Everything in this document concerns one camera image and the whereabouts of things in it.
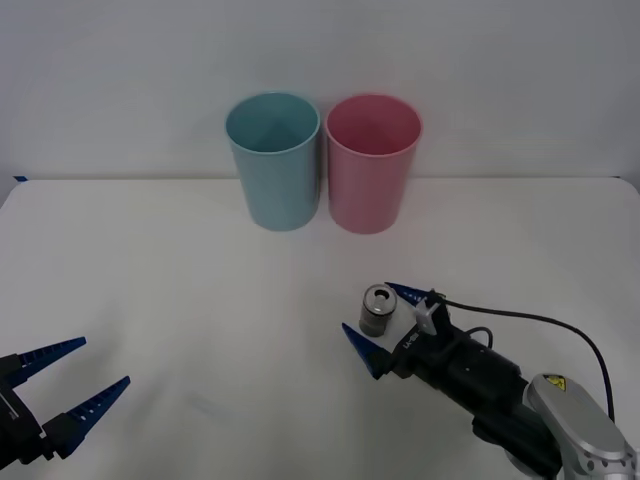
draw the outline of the blue cup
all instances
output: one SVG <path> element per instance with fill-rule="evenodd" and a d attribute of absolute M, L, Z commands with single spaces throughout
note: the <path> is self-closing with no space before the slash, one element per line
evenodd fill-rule
<path fill-rule="evenodd" d="M 236 105 L 226 130 L 253 221 L 294 230 L 318 208 L 320 114 L 289 93 L 256 95 Z"/>

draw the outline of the robotic arm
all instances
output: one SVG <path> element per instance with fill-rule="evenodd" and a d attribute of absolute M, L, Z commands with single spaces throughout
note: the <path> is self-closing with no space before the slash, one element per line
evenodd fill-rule
<path fill-rule="evenodd" d="M 25 465 L 40 456 L 51 460 L 54 453 L 67 458 L 129 386 L 124 377 L 40 427 L 14 388 L 86 343 L 84 337 L 75 338 L 0 358 L 0 470 L 15 460 Z"/>
<path fill-rule="evenodd" d="M 343 324 L 373 378 L 416 375 L 441 390 L 473 415 L 478 438 L 503 448 L 527 475 L 555 478 L 564 468 L 566 480 L 635 478 L 636 452 L 580 385 L 558 374 L 528 383 L 517 365 L 451 324 L 452 302 L 387 285 L 415 307 L 417 319 L 393 352 Z"/>

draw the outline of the plastic cup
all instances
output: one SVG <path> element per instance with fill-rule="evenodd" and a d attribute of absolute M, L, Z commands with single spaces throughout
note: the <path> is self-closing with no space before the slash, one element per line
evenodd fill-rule
<path fill-rule="evenodd" d="M 366 94 L 337 104 L 326 119 L 329 210 L 354 233 L 378 233 L 395 222 L 422 135 L 413 107 L 388 95 Z"/>
<path fill-rule="evenodd" d="M 290 93 L 256 95 L 236 105 L 226 131 L 249 212 L 268 230 L 294 230 L 318 207 L 320 114 Z"/>

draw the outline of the pink cup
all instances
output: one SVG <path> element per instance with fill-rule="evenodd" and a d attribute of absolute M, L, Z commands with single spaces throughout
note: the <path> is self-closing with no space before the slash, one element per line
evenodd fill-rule
<path fill-rule="evenodd" d="M 329 209 L 353 233 L 378 233 L 396 221 L 422 120 L 388 95 L 357 95 L 337 104 L 326 120 Z"/>

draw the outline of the yellow warning label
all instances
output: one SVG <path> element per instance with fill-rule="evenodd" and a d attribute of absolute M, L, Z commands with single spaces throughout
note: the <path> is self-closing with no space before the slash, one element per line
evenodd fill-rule
<path fill-rule="evenodd" d="M 567 380 L 564 377 L 560 375 L 545 375 L 544 378 L 546 378 L 551 385 L 555 385 L 563 392 L 567 391 Z"/>

